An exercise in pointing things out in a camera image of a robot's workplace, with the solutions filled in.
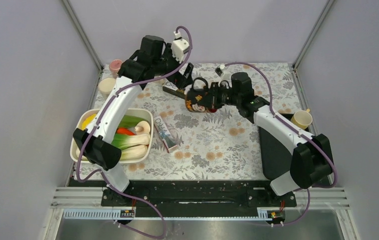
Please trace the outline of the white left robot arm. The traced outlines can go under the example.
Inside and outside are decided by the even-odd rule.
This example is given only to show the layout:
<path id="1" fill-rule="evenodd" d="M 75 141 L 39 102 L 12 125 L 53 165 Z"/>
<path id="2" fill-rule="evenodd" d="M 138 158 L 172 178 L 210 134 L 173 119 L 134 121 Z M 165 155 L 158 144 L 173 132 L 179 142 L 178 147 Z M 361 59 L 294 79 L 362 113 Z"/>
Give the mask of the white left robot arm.
<path id="1" fill-rule="evenodd" d="M 82 157 L 86 157 L 97 167 L 107 186 L 115 190 L 113 199 L 118 204 L 125 206 L 132 201 L 133 193 L 127 188 L 130 181 L 120 164 L 124 148 L 113 145 L 116 128 L 147 83 L 178 74 L 192 47 L 192 39 L 182 37 L 179 32 L 171 43 L 153 35 L 143 37 L 140 48 L 122 63 L 113 90 L 95 118 L 85 129 L 76 128 L 73 132 L 80 150 L 76 167 L 79 182 L 88 180 L 80 176 Z"/>

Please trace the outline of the plain yellow mug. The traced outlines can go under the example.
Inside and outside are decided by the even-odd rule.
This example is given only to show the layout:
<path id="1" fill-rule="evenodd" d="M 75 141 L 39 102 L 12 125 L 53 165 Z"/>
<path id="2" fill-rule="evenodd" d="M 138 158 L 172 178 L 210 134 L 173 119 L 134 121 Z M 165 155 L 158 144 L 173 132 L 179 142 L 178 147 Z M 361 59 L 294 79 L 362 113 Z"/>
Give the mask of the plain yellow mug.
<path id="1" fill-rule="evenodd" d="M 313 123 L 311 110 L 308 108 L 295 112 L 290 121 L 300 129 L 306 130 Z"/>

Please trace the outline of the pink patterned mug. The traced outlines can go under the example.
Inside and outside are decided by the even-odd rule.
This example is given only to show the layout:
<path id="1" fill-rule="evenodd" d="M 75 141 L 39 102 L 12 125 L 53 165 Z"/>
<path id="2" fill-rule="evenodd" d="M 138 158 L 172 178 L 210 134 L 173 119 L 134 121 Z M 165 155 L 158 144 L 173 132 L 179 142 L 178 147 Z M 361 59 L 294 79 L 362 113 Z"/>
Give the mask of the pink patterned mug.
<path id="1" fill-rule="evenodd" d="M 123 61 L 120 59 L 113 60 L 108 66 L 113 78 L 118 76 L 118 72 L 122 66 Z"/>

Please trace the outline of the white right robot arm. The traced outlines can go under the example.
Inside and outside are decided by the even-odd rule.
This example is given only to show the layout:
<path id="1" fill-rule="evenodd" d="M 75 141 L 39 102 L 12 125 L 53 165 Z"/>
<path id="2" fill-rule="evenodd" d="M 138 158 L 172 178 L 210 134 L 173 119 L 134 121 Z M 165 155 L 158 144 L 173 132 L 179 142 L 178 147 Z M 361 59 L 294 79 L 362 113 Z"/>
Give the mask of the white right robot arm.
<path id="1" fill-rule="evenodd" d="M 273 179 L 271 188 L 264 192 L 267 204 L 277 206 L 284 200 L 284 194 L 308 189 L 336 174 L 328 138 L 296 126 L 275 111 L 271 101 L 255 95 L 247 73 L 234 73 L 230 81 L 212 82 L 208 92 L 212 94 L 210 108 L 235 106 L 242 117 L 271 134 L 291 154 L 289 170 Z"/>

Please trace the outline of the black orange floral mug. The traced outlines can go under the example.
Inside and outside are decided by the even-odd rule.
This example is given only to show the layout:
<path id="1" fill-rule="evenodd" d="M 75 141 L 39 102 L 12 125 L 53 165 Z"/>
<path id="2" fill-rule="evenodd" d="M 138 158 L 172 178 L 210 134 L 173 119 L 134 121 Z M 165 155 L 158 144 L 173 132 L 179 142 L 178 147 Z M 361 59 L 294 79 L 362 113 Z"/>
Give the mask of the black orange floral mug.
<path id="1" fill-rule="evenodd" d="M 207 95 L 209 84 L 203 77 L 196 77 L 192 84 L 185 88 L 185 107 L 192 113 L 214 113 L 212 110 L 202 103 L 204 96 Z"/>

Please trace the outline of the cream cat pattern mug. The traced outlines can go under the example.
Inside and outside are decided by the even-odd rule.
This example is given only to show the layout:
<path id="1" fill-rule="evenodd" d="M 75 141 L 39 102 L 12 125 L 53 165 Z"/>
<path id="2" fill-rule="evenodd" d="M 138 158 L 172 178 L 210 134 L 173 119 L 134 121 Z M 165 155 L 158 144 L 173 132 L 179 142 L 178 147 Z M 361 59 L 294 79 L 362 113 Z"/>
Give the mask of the cream cat pattern mug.
<path id="1" fill-rule="evenodd" d="M 106 77 L 99 82 L 97 88 L 103 99 L 106 100 L 109 97 L 115 87 L 115 84 L 116 79 L 113 77 Z"/>

